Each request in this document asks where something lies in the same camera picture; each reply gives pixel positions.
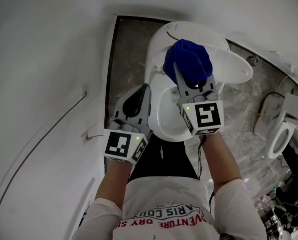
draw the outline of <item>white t-shirt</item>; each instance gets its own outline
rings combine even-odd
[[[215,195],[215,219],[203,206],[200,181],[186,177],[143,177],[128,183],[123,212],[95,200],[74,240],[265,240],[266,233],[242,180]]]

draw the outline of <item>blue cloth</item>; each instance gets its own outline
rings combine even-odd
[[[177,41],[165,56],[163,71],[177,84],[174,62],[189,87],[196,86],[212,75],[209,54],[203,46],[191,41],[184,39]]]

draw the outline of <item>cable cord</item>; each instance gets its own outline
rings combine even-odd
[[[214,197],[214,191],[212,191],[210,199],[209,199],[209,208],[210,208],[210,213],[211,213],[211,202],[212,202],[212,198]]]
[[[276,95],[279,95],[280,97],[284,98],[284,96],[282,94],[278,93],[277,91],[269,92],[266,96],[264,96],[264,98],[262,99],[262,101],[260,103],[259,110],[258,110],[258,113],[257,113],[258,118],[259,118],[259,116],[261,116],[261,110],[262,110],[262,107],[263,107],[263,103],[265,101],[265,98],[267,98],[271,94],[274,94],[274,97]]]
[[[178,39],[178,38],[175,38],[174,36],[172,36],[168,31],[167,31],[167,34],[169,35],[169,37],[171,37],[172,39],[175,39],[175,40],[177,40],[177,41],[179,41],[180,39]]]
[[[202,145],[205,143],[205,140],[207,139],[207,135],[204,135],[202,137],[202,140],[200,142],[200,145],[198,147],[198,180],[200,179],[201,177],[201,173],[202,173],[202,164],[201,164],[201,149],[202,149]]]
[[[100,134],[100,135],[94,135],[94,136],[86,136],[85,139],[87,141],[90,141],[91,139],[95,138],[95,137],[99,137],[99,136],[103,136],[103,134]]]
[[[277,95],[278,91],[280,90],[280,86],[281,86],[281,84],[283,83],[283,81],[286,80],[288,77],[289,77],[289,76],[287,75],[287,76],[281,81],[281,83],[279,84],[278,90],[275,92],[274,97]]]
[[[29,158],[29,156],[33,153],[33,151],[39,146],[39,144],[45,139],[45,137],[54,129],[55,126],[57,126],[57,124],[72,110],[74,109],[86,96],[88,95],[87,92],[84,93],[84,96],[77,102],[75,103],[75,105],[73,107],[71,107],[67,112],[65,112],[65,114],[47,131],[46,134],[43,135],[43,137],[38,141],[38,143],[36,143],[36,145],[31,149],[31,151],[27,154],[27,156],[24,158],[24,160],[22,161],[22,163],[20,164],[20,166],[17,168],[17,170],[14,172],[12,178],[10,179],[6,189],[3,192],[3,195],[0,199],[0,206],[1,203],[12,183],[12,181],[14,180],[15,176],[18,174],[19,170],[21,169],[21,167],[23,166],[23,164],[26,162],[26,160]]]
[[[281,168],[288,168],[289,169],[289,167],[288,166],[282,166],[282,160],[277,156],[277,159],[280,161],[280,166],[281,166]]]

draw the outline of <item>toilet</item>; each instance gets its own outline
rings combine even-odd
[[[151,88],[148,125],[155,135],[169,142],[181,142],[192,137],[179,113],[177,85],[163,72],[168,49],[180,39],[205,47],[216,82],[238,84],[252,77],[249,63],[231,52],[226,39],[213,30],[187,21],[175,21],[162,26],[148,46],[144,81]]]
[[[292,136],[298,143],[298,97],[286,94],[279,116],[267,126],[266,152],[269,158],[274,159],[282,155]]]

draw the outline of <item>wall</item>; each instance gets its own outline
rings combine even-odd
[[[110,0],[107,4],[107,12],[203,23],[287,73],[290,69],[284,63],[294,64],[293,77],[298,82],[298,0]]]
[[[89,86],[12,183],[0,239],[64,239],[90,178],[103,176],[99,145],[82,145],[81,134],[102,127],[101,65],[113,13],[206,24],[286,72],[284,63],[295,64],[298,81],[298,0],[0,0],[0,184]]]
[[[87,98],[12,182],[0,239],[63,239],[88,184],[104,175],[100,139],[83,145],[81,135],[102,133],[101,66],[112,16],[99,18],[96,5],[90,12],[84,2],[0,0],[0,198],[24,157],[88,86]]]

